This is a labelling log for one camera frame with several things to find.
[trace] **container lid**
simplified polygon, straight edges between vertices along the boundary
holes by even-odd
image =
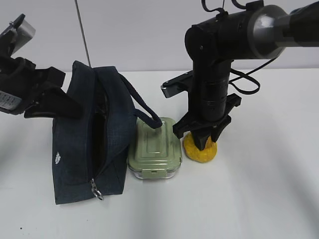
[[[167,172],[176,171],[181,164],[180,140],[172,131],[175,121],[164,117],[160,119],[163,125],[157,129],[138,119],[136,139],[130,145],[129,168],[141,172],[145,178],[164,177]]]

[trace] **black cable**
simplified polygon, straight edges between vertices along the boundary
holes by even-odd
[[[252,95],[252,94],[255,94],[257,93],[259,90],[260,90],[260,83],[253,77],[249,76],[250,74],[262,69],[263,67],[269,65],[270,63],[272,63],[274,60],[276,60],[277,58],[274,58],[274,59],[271,59],[270,61],[267,61],[265,64],[257,67],[256,69],[248,72],[247,74],[241,72],[241,71],[236,71],[234,69],[230,69],[230,72],[235,74],[235,75],[238,75],[239,77],[233,79],[233,80],[230,80],[229,81],[229,84],[232,85],[239,93],[242,93],[244,95]],[[239,79],[242,79],[242,78],[245,78],[247,80],[249,80],[250,82],[254,83],[255,85],[257,85],[257,88],[252,90],[252,91],[245,91],[245,90],[242,90],[240,88],[238,88],[233,82],[234,81],[237,81]]]
[[[219,13],[223,13],[225,12],[225,10],[221,7],[218,7],[218,8],[215,8],[213,10],[209,10],[206,6],[206,0],[201,0],[201,5],[203,6],[203,9],[206,11],[206,12],[213,12],[213,11],[218,11]]]
[[[265,64],[263,64],[263,65],[257,67],[256,69],[254,69],[254,70],[252,70],[252,71],[246,73],[245,75],[250,75],[250,74],[255,73],[256,71],[259,71],[260,69],[262,69],[262,68],[264,68],[265,66],[269,65],[270,63],[272,63],[272,62],[273,62],[274,60],[276,60],[276,59],[277,59],[277,58],[274,58],[274,59],[271,59],[271,60],[267,61]],[[231,82],[240,80],[240,79],[242,79],[242,78],[244,78],[244,77],[240,76],[240,77],[237,77],[237,78],[235,78],[235,79],[230,80],[229,82],[231,83]]]
[[[246,6],[239,4],[237,0],[231,0],[231,2],[235,5],[235,7],[246,10]]]

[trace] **dark blue pouch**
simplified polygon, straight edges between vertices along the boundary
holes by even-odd
[[[67,95],[82,106],[83,115],[53,120],[55,203],[121,194],[137,117],[152,128],[161,127],[160,118],[115,67],[90,68],[75,61]],[[135,109],[131,96],[152,118]]]

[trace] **zipper pull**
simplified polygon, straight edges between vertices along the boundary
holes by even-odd
[[[91,183],[91,186],[92,186],[92,193],[95,197],[97,197],[98,199],[100,199],[101,201],[104,200],[104,197],[102,195],[102,193],[98,190],[98,188],[96,187],[96,184],[95,184],[95,181],[94,181],[94,178],[91,179],[90,181]]]

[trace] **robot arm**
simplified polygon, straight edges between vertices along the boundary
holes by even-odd
[[[262,0],[241,8],[245,10],[234,14],[218,8],[216,17],[193,25],[185,35],[193,71],[161,87],[167,98],[188,92],[188,112],[173,131],[178,138],[191,131],[200,150],[209,136],[218,139],[231,122],[228,114],[241,103],[236,94],[227,95],[233,60],[273,59],[285,47],[319,46],[319,2],[291,14],[275,5],[264,6]]]
[[[35,29],[20,15],[0,34],[0,111],[25,118],[78,118],[82,109],[61,87],[65,73],[54,67],[36,69],[31,61],[11,55],[29,42]]]

